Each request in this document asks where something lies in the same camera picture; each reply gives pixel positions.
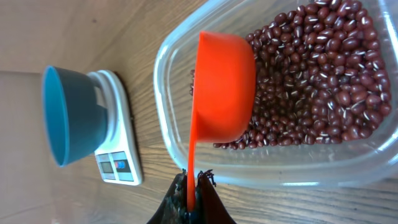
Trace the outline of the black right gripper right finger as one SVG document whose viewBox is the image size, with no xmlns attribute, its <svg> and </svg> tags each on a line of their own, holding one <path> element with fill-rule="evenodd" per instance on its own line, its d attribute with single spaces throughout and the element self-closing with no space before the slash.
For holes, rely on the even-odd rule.
<svg viewBox="0 0 398 224">
<path fill-rule="evenodd" d="M 225 209 L 215 187 L 212 169 L 198 174 L 198 189 L 200 190 L 201 209 L 207 224 L 236 224 Z"/>
</svg>

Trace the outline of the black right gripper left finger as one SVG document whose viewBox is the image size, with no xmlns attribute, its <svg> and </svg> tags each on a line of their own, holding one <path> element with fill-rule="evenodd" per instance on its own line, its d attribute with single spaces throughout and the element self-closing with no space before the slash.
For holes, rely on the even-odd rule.
<svg viewBox="0 0 398 224">
<path fill-rule="evenodd" d="M 182 170 L 173 179 L 158 209 L 147 224 L 184 224 L 187 220 L 186 206 L 187 171 Z"/>
</svg>

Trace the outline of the orange scoop with blue handle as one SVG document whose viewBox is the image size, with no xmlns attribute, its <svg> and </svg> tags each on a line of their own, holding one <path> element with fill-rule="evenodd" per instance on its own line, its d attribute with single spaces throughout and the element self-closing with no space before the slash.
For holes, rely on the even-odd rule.
<svg viewBox="0 0 398 224">
<path fill-rule="evenodd" d="M 193 82 L 187 209 L 195 208 L 195 147 L 231 142 L 246 130 L 256 92 L 251 46 L 240 36 L 201 31 Z"/>
</svg>

